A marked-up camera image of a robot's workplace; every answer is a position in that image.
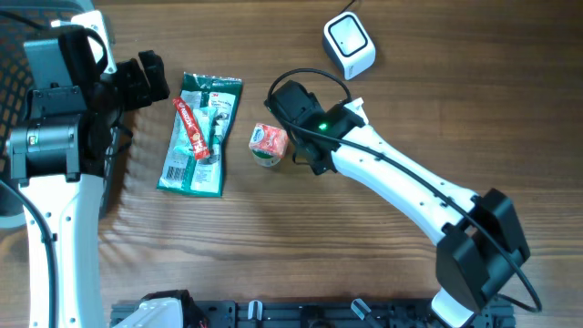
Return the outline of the green 3M product package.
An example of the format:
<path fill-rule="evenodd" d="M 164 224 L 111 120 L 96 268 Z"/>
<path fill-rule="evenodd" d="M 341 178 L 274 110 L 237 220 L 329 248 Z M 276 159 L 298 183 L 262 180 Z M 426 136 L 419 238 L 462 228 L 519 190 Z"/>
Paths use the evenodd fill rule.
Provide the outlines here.
<path fill-rule="evenodd" d="M 179 96 L 186 102 L 200 127 L 210 155 L 195 159 L 187 129 L 176 114 L 169 148 L 157 188 L 178 194 L 220 197 L 223 190 L 224 150 L 235 120 L 242 80 L 186 73 Z"/>

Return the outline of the red Nescafe stick sachet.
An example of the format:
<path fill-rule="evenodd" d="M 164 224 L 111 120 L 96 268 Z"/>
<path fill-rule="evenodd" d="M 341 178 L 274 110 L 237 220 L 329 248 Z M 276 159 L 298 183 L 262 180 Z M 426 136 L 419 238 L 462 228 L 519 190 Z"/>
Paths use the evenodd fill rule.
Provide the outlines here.
<path fill-rule="evenodd" d="M 198 121 L 195 119 L 191 108 L 181 98 L 175 97 L 172 103 L 179 113 L 183 125 L 186 129 L 190 145 L 192 146 L 195 160 L 207 159 L 210 156 L 210 150 L 200 130 Z"/>

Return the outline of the Knorr stock cube jar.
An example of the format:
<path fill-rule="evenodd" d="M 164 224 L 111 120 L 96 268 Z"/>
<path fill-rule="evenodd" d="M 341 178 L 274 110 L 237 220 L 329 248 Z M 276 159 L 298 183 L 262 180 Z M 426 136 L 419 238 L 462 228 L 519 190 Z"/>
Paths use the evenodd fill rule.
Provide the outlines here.
<path fill-rule="evenodd" d="M 257 123 L 251 133 L 249 149 L 260 166 L 271 168 L 285 157 L 288 144 L 285 130 Z"/>

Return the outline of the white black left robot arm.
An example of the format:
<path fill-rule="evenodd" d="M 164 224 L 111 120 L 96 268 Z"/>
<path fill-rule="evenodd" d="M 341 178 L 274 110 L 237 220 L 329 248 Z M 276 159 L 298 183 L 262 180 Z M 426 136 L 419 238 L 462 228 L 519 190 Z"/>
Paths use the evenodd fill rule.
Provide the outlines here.
<path fill-rule="evenodd" d="M 26 118 L 7 142 L 6 188 L 22 203 L 33 327 L 104 325 L 97 250 L 107 163 L 124 113 L 169 96 L 161 57 L 118 62 L 104 15 L 36 26 L 24 51 L 33 77 Z"/>

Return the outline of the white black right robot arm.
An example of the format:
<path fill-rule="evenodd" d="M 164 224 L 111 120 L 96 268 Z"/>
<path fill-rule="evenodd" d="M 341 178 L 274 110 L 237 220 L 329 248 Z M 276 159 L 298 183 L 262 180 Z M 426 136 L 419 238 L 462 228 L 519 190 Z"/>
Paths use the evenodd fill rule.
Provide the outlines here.
<path fill-rule="evenodd" d="M 362 183 L 433 243 L 441 289 L 430 310 L 440 323 L 469 324 L 529 258 L 507 195 L 491 189 L 480 196 L 407 158 L 375 131 L 361 99 L 347 97 L 324 110 L 313 93 L 289 80 L 270 87 L 265 105 L 314 174 L 331 170 Z"/>

